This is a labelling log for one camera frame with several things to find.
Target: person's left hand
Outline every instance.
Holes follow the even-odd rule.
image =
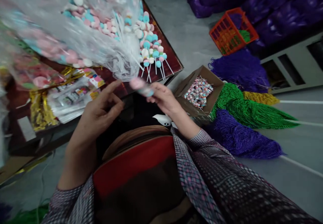
[[[121,81],[110,83],[95,100],[87,104],[70,142],[80,144],[95,141],[119,116],[124,103],[113,91],[120,84]]]

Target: patterned shirt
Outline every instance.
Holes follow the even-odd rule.
[[[254,171],[239,163],[204,130],[185,140],[172,128],[184,192],[208,223],[320,223]],[[93,178],[56,189],[43,224],[94,223]]]

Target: cardboard box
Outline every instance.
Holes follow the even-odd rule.
[[[206,98],[206,106],[203,107],[203,111],[195,107],[190,101],[183,97],[193,84],[194,80],[199,76],[201,76],[203,79],[206,79],[208,83],[213,84],[212,86],[214,88],[213,92]],[[223,86],[224,82],[222,82],[220,78],[218,78],[205,66],[201,66],[179,84],[179,86],[175,90],[174,96],[181,104],[183,109],[191,116],[208,116],[211,113],[213,106],[222,91]]]

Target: black cloth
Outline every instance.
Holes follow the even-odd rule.
[[[101,163],[102,157],[113,141],[123,133],[143,126],[162,125],[154,115],[165,115],[155,103],[147,103],[146,98],[140,94],[133,93],[134,118],[130,122],[114,120],[111,126],[103,132],[96,140],[97,160]]]

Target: plaid shirt sleeve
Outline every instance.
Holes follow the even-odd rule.
[[[320,223],[204,130],[186,141],[189,154],[226,222]]]

